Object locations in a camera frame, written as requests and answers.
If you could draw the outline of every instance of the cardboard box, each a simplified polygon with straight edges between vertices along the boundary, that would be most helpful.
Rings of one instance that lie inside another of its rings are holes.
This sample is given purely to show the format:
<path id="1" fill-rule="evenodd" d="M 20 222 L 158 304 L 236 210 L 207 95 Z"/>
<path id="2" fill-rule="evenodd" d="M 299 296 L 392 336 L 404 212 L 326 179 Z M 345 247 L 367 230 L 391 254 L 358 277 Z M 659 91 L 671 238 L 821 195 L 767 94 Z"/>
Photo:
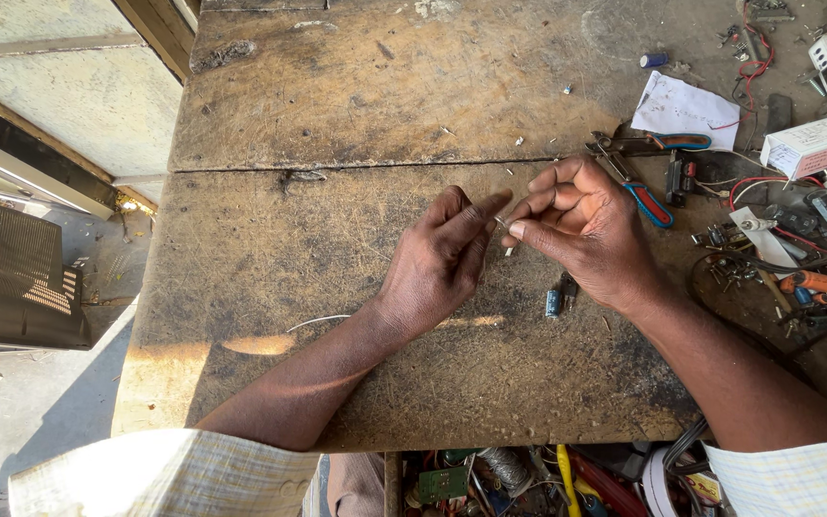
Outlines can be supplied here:
<path id="1" fill-rule="evenodd" d="M 761 163 L 791 180 L 827 169 L 827 119 L 765 136 Z"/>

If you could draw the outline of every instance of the fingernail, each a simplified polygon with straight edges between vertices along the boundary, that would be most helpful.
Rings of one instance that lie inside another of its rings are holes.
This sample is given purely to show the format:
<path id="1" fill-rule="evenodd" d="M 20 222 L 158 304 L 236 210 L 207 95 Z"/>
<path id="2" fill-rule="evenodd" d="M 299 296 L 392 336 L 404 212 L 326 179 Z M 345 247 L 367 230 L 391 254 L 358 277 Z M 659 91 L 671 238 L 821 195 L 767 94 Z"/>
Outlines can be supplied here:
<path id="1" fill-rule="evenodd" d="M 516 221 L 509 226 L 509 234 L 513 237 L 522 240 L 522 235 L 525 234 L 525 223 Z"/>

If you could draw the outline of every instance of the forearm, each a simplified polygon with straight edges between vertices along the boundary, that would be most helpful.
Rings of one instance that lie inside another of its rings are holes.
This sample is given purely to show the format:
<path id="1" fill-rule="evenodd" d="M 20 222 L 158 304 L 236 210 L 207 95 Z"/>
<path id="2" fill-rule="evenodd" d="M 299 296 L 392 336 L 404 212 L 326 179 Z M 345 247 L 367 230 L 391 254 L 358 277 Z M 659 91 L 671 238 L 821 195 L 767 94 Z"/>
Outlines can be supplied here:
<path id="1" fill-rule="evenodd" d="M 234 394 L 195 427 L 310 449 L 360 379 L 408 337 L 374 302 Z"/>
<path id="2" fill-rule="evenodd" d="M 694 396 L 722 447 L 760 452 L 827 441 L 827 400 L 669 291 L 627 317 Z"/>

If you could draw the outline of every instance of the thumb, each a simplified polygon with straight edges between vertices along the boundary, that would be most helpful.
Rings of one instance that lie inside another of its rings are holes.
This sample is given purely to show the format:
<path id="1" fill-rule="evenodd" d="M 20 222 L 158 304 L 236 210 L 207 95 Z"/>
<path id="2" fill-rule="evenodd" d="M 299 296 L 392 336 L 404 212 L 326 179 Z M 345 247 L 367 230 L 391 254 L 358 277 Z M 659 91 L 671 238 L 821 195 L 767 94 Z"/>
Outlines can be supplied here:
<path id="1" fill-rule="evenodd" d="M 565 234 L 533 219 L 514 221 L 509 226 L 509 234 L 561 263 L 566 262 L 570 251 L 580 244 L 580 237 Z"/>

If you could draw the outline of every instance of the concrete floor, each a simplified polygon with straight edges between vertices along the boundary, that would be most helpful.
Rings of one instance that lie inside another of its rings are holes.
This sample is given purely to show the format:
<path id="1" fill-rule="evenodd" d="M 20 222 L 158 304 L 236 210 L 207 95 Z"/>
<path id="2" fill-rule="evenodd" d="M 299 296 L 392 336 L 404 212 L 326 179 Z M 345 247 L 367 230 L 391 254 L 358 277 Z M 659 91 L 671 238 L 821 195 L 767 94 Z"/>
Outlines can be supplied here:
<path id="1" fill-rule="evenodd" d="M 135 296 L 143 283 L 151 220 L 142 212 L 100 221 L 56 211 L 35 214 L 63 229 L 63 262 L 81 267 L 82 300 L 93 335 L 89 352 L 35 351 L 0 355 L 0 515 L 8 515 L 11 474 L 110 436 L 110 423 Z"/>

